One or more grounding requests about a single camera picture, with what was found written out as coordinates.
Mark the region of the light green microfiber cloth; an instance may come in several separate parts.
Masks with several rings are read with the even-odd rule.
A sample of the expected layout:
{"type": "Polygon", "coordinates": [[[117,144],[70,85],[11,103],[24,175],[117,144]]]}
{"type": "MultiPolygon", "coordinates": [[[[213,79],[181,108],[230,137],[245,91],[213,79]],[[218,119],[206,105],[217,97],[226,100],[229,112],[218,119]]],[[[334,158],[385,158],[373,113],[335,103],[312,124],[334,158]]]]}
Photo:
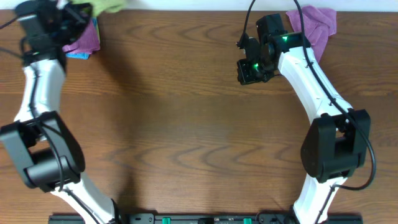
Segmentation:
{"type": "Polygon", "coordinates": [[[98,17],[102,12],[116,13],[124,9],[126,0],[72,0],[74,4],[90,3],[93,7],[93,17],[98,17]]]}

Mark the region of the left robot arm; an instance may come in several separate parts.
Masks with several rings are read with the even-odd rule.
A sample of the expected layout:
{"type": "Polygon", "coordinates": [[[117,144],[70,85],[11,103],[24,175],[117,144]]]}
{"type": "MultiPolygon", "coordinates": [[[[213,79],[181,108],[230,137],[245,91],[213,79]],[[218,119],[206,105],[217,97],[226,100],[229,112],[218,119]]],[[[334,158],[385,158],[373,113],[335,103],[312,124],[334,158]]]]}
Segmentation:
{"type": "Polygon", "coordinates": [[[61,198],[84,223],[124,223],[115,201],[86,174],[83,151],[59,114],[67,76],[63,48],[86,31],[93,6],[24,1],[14,12],[25,33],[18,54],[25,87],[14,121],[1,128],[1,142],[28,188],[61,198]]]}

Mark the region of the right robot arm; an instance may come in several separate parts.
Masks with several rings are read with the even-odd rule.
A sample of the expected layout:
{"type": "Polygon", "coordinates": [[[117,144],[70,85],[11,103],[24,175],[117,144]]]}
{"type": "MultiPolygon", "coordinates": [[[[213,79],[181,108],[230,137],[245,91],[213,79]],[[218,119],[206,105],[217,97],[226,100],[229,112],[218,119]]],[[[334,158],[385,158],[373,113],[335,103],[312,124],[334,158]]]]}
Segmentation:
{"type": "Polygon", "coordinates": [[[364,165],[367,153],[372,162],[376,161],[369,142],[368,112],[355,110],[335,90],[303,34],[278,29],[258,39],[243,34],[237,46],[246,55],[237,62],[240,84],[267,82],[279,71],[292,86],[310,122],[300,150],[306,178],[285,222],[360,221],[356,217],[332,217],[328,209],[339,189],[360,191],[374,179],[376,171],[372,170],[362,186],[345,184],[364,165]]]}

